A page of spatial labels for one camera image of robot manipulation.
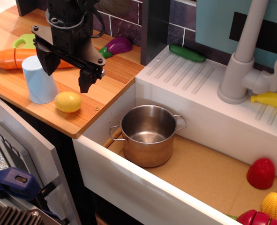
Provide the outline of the black ribbed robot base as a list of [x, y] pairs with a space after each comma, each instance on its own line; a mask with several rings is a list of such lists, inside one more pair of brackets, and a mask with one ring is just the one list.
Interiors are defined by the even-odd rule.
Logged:
[[46, 225], [47, 217], [38, 211], [23, 211], [0, 205], [0, 225]]

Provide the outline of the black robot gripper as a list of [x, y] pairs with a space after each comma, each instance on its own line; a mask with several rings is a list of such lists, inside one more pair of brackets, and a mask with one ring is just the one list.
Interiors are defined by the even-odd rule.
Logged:
[[31, 27], [32, 33], [35, 34], [34, 45], [38, 59], [48, 75], [53, 74], [61, 60], [81, 69], [78, 78], [80, 92], [87, 93], [91, 85], [105, 75], [104, 70], [100, 73], [92, 71], [102, 70], [106, 60], [93, 47], [91, 41], [101, 37], [105, 31], [102, 29], [99, 34], [92, 34], [93, 17], [96, 16], [101, 23], [104, 21], [94, 8], [85, 14], [77, 15], [75, 21], [69, 18], [62, 20], [60, 15], [64, 14], [52, 14], [48, 9], [46, 18], [50, 26]]

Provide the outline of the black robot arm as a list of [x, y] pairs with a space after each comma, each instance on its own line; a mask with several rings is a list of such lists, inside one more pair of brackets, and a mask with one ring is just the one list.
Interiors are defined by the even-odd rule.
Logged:
[[65, 61], [80, 70], [78, 83], [81, 93], [101, 79], [105, 72], [105, 58], [93, 46], [93, 17], [103, 23], [95, 9], [95, 0], [49, 0], [46, 20], [49, 26], [34, 25], [34, 45], [44, 71], [51, 75]]

